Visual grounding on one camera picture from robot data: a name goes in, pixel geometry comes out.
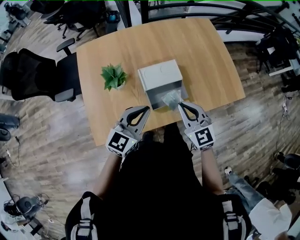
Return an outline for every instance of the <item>table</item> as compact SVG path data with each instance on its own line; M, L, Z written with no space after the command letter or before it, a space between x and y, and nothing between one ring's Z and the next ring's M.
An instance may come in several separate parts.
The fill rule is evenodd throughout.
M97 146L126 108L150 105L137 70L176 59L189 100L205 111L245 97L237 70L209 19L151 22L105 35L77 48L82 96ZM128 74L121 90L104 90L101 67L121 63ZM143 131L181 120L167 107L151 111Z

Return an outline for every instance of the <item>white sleeve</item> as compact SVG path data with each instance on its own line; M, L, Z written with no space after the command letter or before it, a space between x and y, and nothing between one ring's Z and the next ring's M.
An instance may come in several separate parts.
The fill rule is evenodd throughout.
M287 205L278 210L268 199L262 199L250 212L253 226L267 239L275 239L280 233L287 231L292 214Z

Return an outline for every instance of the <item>tissue box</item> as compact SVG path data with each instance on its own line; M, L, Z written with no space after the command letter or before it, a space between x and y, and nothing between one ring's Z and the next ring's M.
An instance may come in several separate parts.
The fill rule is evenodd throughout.
M137 72L153 110L166 106L161 98L172 90L181 90L181 98L188 98L176 60L144 67Z

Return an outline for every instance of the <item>desk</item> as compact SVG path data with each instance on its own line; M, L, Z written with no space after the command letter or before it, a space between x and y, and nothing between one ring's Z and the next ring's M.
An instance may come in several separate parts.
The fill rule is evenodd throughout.
M126 108L150 105L137 70L176 59L189 100L204 110L245 97L222 39L209 19L151 22L105 35L77 48L82 96L97 146L106 142ZM102 66L121 63L128 74L121 90L104 90ZM151 111L144 131L181 120L167 107Z

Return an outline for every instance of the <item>jeans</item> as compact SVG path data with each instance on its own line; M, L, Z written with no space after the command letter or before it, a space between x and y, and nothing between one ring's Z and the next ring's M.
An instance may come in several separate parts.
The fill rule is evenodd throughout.
M242 204L249 214L250 211L264 198L264 196L257 192L243 178L240 178L234 172L231 172L228 175L228 179L233 185L233 188L229 189L226 194L236 194L240 196Z

